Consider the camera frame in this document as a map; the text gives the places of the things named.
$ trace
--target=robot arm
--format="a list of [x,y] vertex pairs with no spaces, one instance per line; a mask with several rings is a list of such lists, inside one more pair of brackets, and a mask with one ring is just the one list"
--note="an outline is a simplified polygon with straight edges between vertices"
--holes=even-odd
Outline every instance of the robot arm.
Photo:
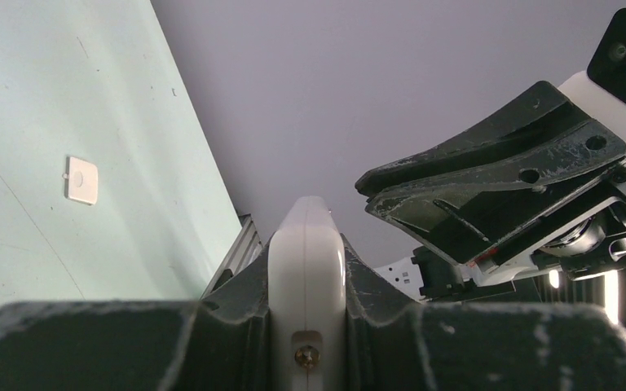
[[626,268],[626,8],[586,72],[559,88],[536,83],[445,143],[368,171],[356,188],[367,212],[423,244],[413,262],[424,282],[450,276],[433,281],[441,288],[429,299],[462,292],[465,280]]

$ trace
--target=white plastic housing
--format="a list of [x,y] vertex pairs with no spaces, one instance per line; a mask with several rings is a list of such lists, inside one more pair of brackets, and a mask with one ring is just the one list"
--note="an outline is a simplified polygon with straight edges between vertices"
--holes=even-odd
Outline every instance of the white plastic housing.
[[[275,389],[345,386],[344,245],[325,202],[296,201],[270,242],[267,265]],[[320,352],[310,370],[294,361],[302,346]]]
[[589,80],[586,72],[578,72],[558,89],[572,103],[626,142],[626,104]]
[[419,289],[423,287],[421,269],[412,263],[410,257],[373,270],[405,295],[417,301],[422,298],[419,292]]

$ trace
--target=white ceiling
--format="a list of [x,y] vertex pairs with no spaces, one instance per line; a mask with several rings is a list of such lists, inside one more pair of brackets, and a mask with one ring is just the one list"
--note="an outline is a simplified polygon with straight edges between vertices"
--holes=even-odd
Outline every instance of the white ceiling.
[[379,266],[416,242],[364,212],[356,179],[582,70],[626,0],[153,5],[238,210],[268,237],[323,196]]

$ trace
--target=mint green wall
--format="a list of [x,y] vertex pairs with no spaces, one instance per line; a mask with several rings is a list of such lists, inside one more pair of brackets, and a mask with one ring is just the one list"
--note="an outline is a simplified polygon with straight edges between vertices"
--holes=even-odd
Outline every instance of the mint green wall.
[[0,305],[198,297],[239,229],[149,1],[0,0]]

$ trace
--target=screw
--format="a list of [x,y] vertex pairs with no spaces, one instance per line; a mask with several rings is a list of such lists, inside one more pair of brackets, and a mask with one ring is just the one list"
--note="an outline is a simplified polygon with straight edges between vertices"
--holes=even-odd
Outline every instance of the screw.
[[615,183],[625,183],[626,182],[626,172],[620,171],[619,173],[615,173],[615,174],[613,174],[611,179]]
[[611,58],[611,61],[618,62],[625,58],[626,55],[626,47],[620,42],[616,42],[611,49],[608,51],[608,56]]
[[293,359],[301,368],[313,369],[320,361],[320,352],[313,346],[302,346],[298,348],[293,356]]

